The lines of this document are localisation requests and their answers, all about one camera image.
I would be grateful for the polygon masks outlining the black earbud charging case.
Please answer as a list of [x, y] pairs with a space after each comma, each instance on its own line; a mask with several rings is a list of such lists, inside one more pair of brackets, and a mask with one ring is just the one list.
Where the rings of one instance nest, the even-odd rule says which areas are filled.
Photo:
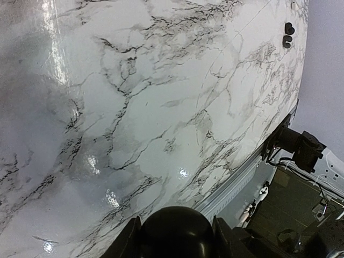
[[139, 250], [140, 257], [216, 257], [210, 222], [182, 206], [162, 208], [145, 220]]

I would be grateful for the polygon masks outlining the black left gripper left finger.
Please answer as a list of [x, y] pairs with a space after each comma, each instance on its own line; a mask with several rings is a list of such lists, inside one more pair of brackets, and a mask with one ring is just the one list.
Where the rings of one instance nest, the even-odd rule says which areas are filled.
[[139, 232], [141, 221], [139, 217], [129, 220], [114, 242], [101, 258], [136, 258], [139, 257]]

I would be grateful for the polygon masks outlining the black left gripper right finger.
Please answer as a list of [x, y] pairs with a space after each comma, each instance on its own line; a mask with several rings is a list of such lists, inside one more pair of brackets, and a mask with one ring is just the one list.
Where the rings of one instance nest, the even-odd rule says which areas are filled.
[[255, 257], [242, 241], [233, 233], [223, 218], [213, 217], [214, 247], [217, 257], [249, 258]]

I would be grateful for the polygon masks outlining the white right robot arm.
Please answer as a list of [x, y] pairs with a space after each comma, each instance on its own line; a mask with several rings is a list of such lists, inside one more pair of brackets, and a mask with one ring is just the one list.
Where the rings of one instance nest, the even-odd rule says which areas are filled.
[[325, 181], [332, 187], [343, 190], [343, 161], [341, 161], [329, 148], [323, 151]]

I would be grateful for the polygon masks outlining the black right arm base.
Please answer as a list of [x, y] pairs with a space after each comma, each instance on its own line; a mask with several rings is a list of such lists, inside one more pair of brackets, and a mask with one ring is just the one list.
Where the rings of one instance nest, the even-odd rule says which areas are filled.
[[[313, 173], [317, 161], [324, 156], [326, 146], [309, 132], [298, 133], [291, 129], [291, 118], [292, 114], [288, 114], [266, 139], [261, 152], [262, 161], [275, 167], [280, 166], [282, 161], [292, 161], [299, 169]], [[273, 163], [272, 159], [281, 150], [292, 154], [292, 157], [282, 157]]]

